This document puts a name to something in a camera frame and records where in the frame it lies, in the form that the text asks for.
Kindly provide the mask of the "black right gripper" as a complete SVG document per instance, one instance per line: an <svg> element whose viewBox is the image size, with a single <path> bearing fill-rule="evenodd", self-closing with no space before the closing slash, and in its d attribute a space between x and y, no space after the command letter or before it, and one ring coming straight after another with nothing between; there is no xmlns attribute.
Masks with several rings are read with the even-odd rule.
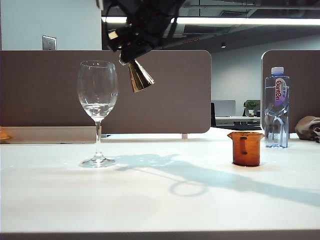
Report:
<svg viewBox="0 0 320 240"><path fill-rule="evenodd" d="M167 28L167 38L176 31L177 20L183 0L128 0L125 14L129 26L119 27L107 33L109 50L121 50L119 62L126 65L150 52L153 47L163 45Z"/></svg>

